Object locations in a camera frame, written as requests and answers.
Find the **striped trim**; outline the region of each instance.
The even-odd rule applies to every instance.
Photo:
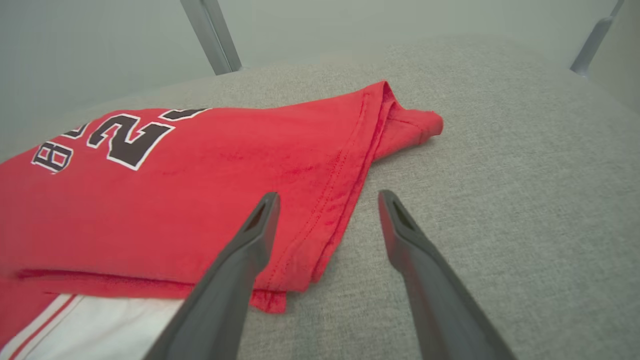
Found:
[[[56,297],[45,311],[6,344],[0,352],[0,360],[24,360],[83,298],[80,295]]]

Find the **clothing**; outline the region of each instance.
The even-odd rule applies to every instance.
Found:
[[[114,111],[0,165],[0,274],[44,292],[185,297],[275,191],[251,305],[281,313],[322,276],[371,163],[441,131],[386,82],[268,110]]]

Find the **white stripe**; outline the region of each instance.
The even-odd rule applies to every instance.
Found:
[[[4,346],[2,352],[0,352],[0,360],[8,360],[13,355],[13,353],[22,345],[22,343],[25,342],[25,340],[27,340],[27,338],[29,338],[35,331],[37,331],[38,328],[40,328],[46,321],[48,321],[48,319],[56,311],[58,311],[62,307],[62,305],[64,305],[69,300],[71,296],[72,295],[67,294],[58,295],[58,297],[56,297],[56,299],[53,300],[53,302],[51,302],[51,304],[49,304],[49,306],[47,306],[47,308],[42,311],[42,313],[40,313],[40,315],[38,315],[35,320],[27,325],[27,327],[20,331],[18,335],[16,335]],[[47,336],[47,334],[51,332],[51,330],[53,330],[56,325],[58,325],[62,321],[62,319],[64,319],[65,316],[67,316],[83,298],[84,297],[80,295],[76,296],[76,298],[60,314],[58,314],[55,319],[51,320],[51,322],[44,329],[42,329],[39,334],[37,334],[33,339],[31,339],[31,341],[29,341],[29,343],[22,349],[22,351],[20,351],[20,354],[15,358],[15,360],[23,360],[24,358],[26,358],[26,356],[36,347],[36,345],[38,345],[38,343],[42,341],[42,339],[44,339],[44,337]]]

